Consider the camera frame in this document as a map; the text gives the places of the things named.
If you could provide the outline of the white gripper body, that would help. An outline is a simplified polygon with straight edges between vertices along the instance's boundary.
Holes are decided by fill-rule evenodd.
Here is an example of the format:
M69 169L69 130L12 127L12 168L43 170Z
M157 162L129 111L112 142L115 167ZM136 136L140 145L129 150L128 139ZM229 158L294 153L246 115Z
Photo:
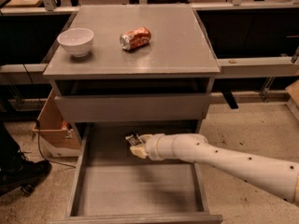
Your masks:
M150 136L146 141L146 151L148 153L148 156L153 161L162 161L163 158L158 152L158 143L160 138L163 136L162 133L154 134Z

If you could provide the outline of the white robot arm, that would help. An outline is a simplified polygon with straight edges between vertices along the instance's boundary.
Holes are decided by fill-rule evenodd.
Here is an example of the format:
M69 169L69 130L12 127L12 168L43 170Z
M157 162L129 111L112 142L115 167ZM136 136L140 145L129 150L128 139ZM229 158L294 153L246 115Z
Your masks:
M214 147L198 133L129 134L131 152L152 161L181 160L213 166L289 203L299 204L299 163Z

